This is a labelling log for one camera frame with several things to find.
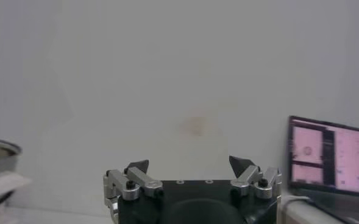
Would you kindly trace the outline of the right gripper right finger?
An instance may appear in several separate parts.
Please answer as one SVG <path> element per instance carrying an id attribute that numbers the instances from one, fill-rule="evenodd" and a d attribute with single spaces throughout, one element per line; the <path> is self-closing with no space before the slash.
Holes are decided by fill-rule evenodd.
<path id="1" fill-rule="evenodd" d="M 251 160 L 235 156 L 229 156 L 229 163 L 236 177 L 230 181 L 230 185 L 238 191 L 241 197 L 247 196 L 251 188 L 255 196 L 262 200 L 281 197 L 282 173 L 280 169 L 269 167 L 262 171 L 260 166 L 255 165 Z"/>

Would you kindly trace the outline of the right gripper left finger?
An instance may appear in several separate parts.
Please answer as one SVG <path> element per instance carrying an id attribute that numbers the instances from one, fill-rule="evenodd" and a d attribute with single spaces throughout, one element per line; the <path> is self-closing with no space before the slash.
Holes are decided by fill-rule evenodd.
<path id="1" fill-rule="evenodd" d="M 121 197 L 134 201 L 144 196 L 160 198 L 163 196 L 163 182 L 147 175 L 149 160 L 131 162 L 123 171 L 108 170 L 103 176 L 104 197 L 114 200 Z"/>

